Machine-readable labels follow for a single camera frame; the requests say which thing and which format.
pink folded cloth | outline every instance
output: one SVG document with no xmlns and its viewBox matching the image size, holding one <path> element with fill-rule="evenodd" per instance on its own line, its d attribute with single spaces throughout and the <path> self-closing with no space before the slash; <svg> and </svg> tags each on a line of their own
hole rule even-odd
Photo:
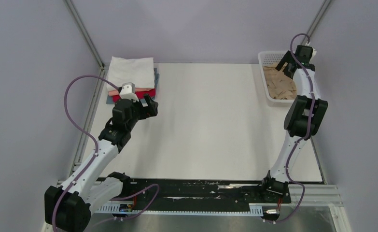
<svg viewBox="0 0 378 232">
<path fill-rule="evenodd" d="M 135 92 L 143 92 L 143 91 L 149 91 L 151 90 L 151 88 L 135 88 Z M 108 95 L 109 96 L 115 96 L 115 95 L 119 95 L 119 92 L 117 90 L 111 90 L 108 92 Z"/>
</svg>

gray floor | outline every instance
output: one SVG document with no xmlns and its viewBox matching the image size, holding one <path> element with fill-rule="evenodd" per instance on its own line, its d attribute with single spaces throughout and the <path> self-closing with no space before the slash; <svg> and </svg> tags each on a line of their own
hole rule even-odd
<svg viewBox="0 0 378 232">
<path fill-rule="evenodd" d="M 290 207 L 281 209 L 283 217 L 291 212 Z M 108 214 L 94 214 L 89 225 L 94 225 Z M 220 216 L 163 216 L 141 215 L 131 221 L 109 221 L 90 232 L 335 232 L 328 207 L 300 207 L 287 222 L 277 225 L 263 223 L 256 217 Z"/>
</svg>

white table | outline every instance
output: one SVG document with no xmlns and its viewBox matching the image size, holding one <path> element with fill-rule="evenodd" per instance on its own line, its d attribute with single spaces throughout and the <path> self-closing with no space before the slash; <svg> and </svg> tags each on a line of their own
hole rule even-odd
<svg viewBox="0 0 378 232">
<path fill-rule="evenodd" d="M 283 144 L 288 107 L 267 106 L 258 65 L 156 64 L 159 114 L 139 121 L 132 138 L 103 171 L 131 177 L 261 180 Z M 103 88 L 91 133 L 112 116 Z M 88 141 L 84 159 L 93 149 Z M 322 181 L 311 143 L 291 171 Z"/>
</svg>

stack of folded cloth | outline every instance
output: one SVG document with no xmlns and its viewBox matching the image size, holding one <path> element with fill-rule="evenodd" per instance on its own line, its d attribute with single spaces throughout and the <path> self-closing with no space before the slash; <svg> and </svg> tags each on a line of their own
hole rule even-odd
<svg viewBox="0 0 378 232">
<path fill-rule="evenodd" d="M 121 87 L 124 83 L 135 84 L 135 94 L 142 103 L 144 95 L 149 94 L 152 99 L 156 96 L 159 74 L 154 68 L 153 58 L 123 59 L 112 57 L 108 70 L 108 81 Z M 118 90 L 106 84 L 108 89 L 107 104 L 114 104 L 120 99 Z"/>
</svg>

red folded cloth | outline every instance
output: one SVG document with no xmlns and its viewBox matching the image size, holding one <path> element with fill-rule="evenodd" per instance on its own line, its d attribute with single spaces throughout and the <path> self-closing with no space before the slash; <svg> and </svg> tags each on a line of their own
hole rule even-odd
<svg viewBox="0 0 378 232">
<path fill-rule="evenodd" d="M 154 96 L 156 95 L 156 89 L 153 88 L 153 89 L 151 89 L 151 90 L 149 90 L 149 91 L 135 92 L 136 96 L 137 96 L 139 99 L 144 99 L 144 98 L 145 98 L 144 95 L 145 95 L 146 93 L 149 94 L 149 96 L 154 97 Z M 112 96 L 112 101 L 113 101 L 113 102 L 117 102 L 120 98 L 121 98 L 121 96 L 119 96 L 119 95 Z"/>
</svg>

